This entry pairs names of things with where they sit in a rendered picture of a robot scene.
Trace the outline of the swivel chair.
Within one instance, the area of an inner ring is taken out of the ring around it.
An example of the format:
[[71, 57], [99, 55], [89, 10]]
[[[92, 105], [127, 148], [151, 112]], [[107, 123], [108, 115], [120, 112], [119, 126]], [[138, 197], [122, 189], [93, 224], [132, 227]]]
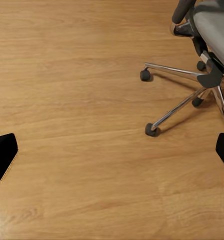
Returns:
[[[210, 93], [213, 93], [224, 120], [224, 0], [203, 0], [195, 5], [196, 0], [179, 0], [172, 15], [171, 34], [191, 38], [201, 61], [198, 70], [206, 69], [207, 73], [194, 72], [159, 64], [146, 63], [140, 72], [141, 80], [149, 80], [148, 68], [177, 75], [199, 82], [202, 86], [184, 101], [154, 123], [146, 123], [145, 133], [155, 135], [157, 128], [192, 101], [198, 107]], [[186, 23], [180, 22], [186, 18]]]

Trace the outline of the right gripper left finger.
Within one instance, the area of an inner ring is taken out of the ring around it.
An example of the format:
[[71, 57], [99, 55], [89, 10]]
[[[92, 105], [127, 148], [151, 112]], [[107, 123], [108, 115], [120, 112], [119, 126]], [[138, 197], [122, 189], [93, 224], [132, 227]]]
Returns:
[[13, 133], [0, 136], [0, 180], [18, 152]]

